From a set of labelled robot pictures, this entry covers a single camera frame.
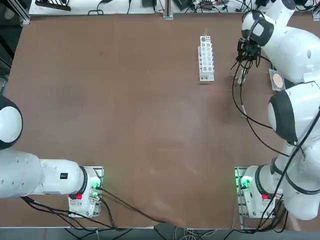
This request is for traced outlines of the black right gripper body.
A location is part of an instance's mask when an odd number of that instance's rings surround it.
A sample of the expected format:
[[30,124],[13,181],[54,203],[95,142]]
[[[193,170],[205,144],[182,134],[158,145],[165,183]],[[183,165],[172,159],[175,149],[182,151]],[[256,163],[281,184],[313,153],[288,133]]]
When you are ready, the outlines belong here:
[[247,52],[247,55],[251,57],[260,56],[261,48],[257,44],[248,41],[246,43],[246,52]]

